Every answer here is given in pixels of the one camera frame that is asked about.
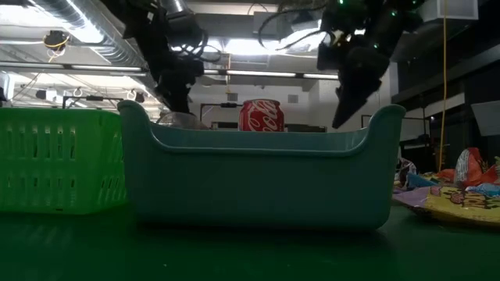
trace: yellow package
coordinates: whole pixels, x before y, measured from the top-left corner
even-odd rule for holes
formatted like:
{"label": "yellow package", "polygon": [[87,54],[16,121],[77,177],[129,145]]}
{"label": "yellow package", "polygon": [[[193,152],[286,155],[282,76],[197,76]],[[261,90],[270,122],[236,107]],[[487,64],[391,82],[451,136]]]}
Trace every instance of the yellow package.
{"label": "yellow package", "polygon": [[435,219],[500,226],[500,198],[456,187],[422,187],[393,198]]}

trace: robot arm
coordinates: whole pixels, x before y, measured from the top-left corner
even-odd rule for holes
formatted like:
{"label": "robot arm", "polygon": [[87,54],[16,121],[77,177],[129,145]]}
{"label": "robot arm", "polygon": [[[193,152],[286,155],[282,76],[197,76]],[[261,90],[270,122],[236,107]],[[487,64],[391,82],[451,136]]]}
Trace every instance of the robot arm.
{"label": "robot arm", "polygon": [[[151,75],[158,83],[157,98],[172,111],[189,112],[189,85],[203,75],[203,47],[179,55],[171,45],[204,46],[208,40],[183,0],[101,0],[127,25]],[[317,68],[338,70],[339,105],[332,127],[338,128],[366,104],[381,85],[380,78],[403,31],[421,23],[414,13],[426,0],[329,0],[320,29],[333,34],[318,49]],[[364,30],[365,34],[355,34]]]}

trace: table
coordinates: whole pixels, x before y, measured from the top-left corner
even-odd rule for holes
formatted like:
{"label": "table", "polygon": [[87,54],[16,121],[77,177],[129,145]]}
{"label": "table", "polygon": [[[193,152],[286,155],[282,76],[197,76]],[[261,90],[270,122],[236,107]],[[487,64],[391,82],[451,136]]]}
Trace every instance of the table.
{"label": "table", "polygon": [[2,280],[484,280],[500,236],[393,206],[375,233],[139,227],[130,207],[97,215],[0,215]]}

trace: coca-cola can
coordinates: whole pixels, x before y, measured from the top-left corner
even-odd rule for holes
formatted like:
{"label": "coca-cola can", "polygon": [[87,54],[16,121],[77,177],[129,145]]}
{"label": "coca-cola can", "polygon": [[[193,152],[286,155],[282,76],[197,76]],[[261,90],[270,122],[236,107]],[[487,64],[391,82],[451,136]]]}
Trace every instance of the coca-cola can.
{"label": "coca-cola can", "polygon": [[240,111],[239,130],[283,132],[284,114],[280,102],[269,99],[245,101]]}

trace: ductwork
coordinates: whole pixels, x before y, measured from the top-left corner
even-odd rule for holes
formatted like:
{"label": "ductwork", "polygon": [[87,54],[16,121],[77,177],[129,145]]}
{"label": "ductwork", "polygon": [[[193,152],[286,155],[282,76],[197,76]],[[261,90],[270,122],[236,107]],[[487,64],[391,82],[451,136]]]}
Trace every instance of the ductwork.
{"label": "ductwork", "polygon": [[[58,19],[62,27],[79,41],[105,45],[106,47],[93,47],[91,49],[111,64],[146,67],[144,59],[102,15],[95,0],[28,1],[43,13]],[[155,81],[150,76],[138,79],[150,89],[155,87]]]}

